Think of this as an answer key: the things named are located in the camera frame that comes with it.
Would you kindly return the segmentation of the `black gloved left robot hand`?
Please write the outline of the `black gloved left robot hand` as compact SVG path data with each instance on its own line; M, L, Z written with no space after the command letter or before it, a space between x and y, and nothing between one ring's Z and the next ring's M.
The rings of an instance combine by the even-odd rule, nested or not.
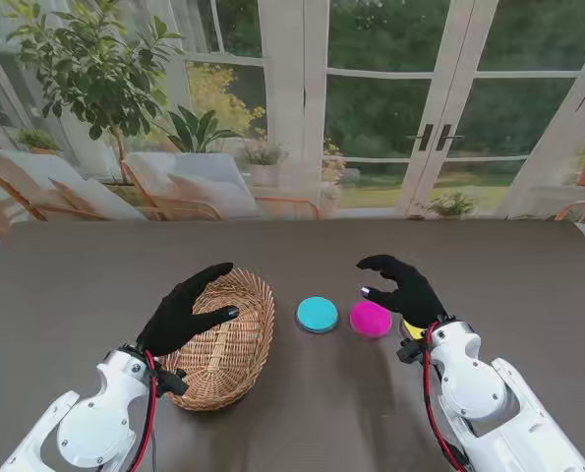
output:
M136 348L153 357L169 355L194 336L235 320L239 316L236 306L224 306L212 312L194 314L197 299L210 283L233 269L232 263L211 265L177 284L160 302L153 316L136 340Z

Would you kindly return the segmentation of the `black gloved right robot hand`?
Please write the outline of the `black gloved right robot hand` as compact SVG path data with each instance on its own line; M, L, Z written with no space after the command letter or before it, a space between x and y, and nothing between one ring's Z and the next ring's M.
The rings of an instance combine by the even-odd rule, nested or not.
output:
M390 255L374 255L361 259L356 267L376 271L396 284L391 292L364 287L362 293L367 300L400 314L408 324L427 329L448 317L429 280L414 266Z

